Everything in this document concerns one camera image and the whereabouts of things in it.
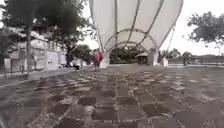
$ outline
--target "tree trunk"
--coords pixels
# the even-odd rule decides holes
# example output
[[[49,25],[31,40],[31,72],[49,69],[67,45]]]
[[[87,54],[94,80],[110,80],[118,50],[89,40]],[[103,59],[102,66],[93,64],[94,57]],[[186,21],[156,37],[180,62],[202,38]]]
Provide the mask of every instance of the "tree trunk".
[[[67,67],[71,67],[70,63],[73,60],[72,56],[70,55],[71,52],[71,47],[70,46],[66,46],[67,49],[67,53],[66,53],[66,66]]]
[[[4,57],[0,56],[0,72],[4,73]]]
[[[27,36],[27,44],[26,44],[26,55],[27,55],[27,73],[28,75],[30,74],[30,71],[31,71],[31,31],[32,31],[32,27],[31,26],[28,26],[27,28],[27,33],[26,33],[26,36]]]
[[[187,58],[184,58],[183,63],[184,63],[184,66],[187,66]]]

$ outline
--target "paved plaza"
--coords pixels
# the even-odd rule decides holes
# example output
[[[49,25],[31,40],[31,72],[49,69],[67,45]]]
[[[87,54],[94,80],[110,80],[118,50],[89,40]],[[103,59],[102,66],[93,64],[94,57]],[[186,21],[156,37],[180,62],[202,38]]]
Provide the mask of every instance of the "paved plaza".
[[[224,128],[224,68],[69,72],[2,87],[0,114],[10,128]]]

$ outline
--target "person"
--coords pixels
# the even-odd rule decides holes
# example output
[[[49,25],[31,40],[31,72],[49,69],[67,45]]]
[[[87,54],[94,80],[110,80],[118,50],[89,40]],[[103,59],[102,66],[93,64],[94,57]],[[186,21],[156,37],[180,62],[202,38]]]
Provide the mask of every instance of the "person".
[[[97,49],[97,50],[95,50],[95,60],[94,60],[94,65],[95,65],[95,71],[100,71],[99,70],[99,67],[100,67],[100,57],[101,55],[100,55],[100,52],[99,52],[99,50]]]

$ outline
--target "white fabric structure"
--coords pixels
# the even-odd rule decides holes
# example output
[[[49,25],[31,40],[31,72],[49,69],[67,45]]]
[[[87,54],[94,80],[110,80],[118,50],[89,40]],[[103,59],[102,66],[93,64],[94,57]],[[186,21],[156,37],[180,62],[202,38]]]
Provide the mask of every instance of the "white fabric structure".
[[[181,12],[183,0],[90,0],[100,48],[159,49]]]

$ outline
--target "tree foliage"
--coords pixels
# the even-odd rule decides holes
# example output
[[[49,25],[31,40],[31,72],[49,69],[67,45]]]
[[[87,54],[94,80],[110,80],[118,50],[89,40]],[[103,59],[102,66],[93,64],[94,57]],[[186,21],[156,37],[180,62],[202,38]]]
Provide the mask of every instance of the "tree foliage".
[[[70,52],[84,39],[83,28],[89,25],[82,15],[82,0],[5,0],[1,7],[4,25],[25,33],[28,44],[36,31],[64,46],[68,65],[73,59]]]
[[[189,35],[191,40],[222,44],[224,39],[224,15],[217,17],[211,12],[202,15],[193,14],[189,18],[187,25],[189,27],[194,27]]]
[[[84,61],[86,61],[88,63],[92,59],[91,49],[89,48],[88,45],[77,45],[77,47],[73,49],[73,51],[71,52],[71,54],[74,57],[83,59]]]
[[[184,64],[185,66],[187,66],[187,63],[188,63],[189,58],[190,58],[191,56],[192,56],[192,54],[191,54],[190,52],[184,52],[184,53],[182,54],[183,64]]]
[[[4,58],[16,50],[16,41],[19,36],[6,28],[0,29],[0,67],[4,64]]]
[[[111,63],[133,63],[135,56],[143,51],[136,47],[115,48],[110,53]]]

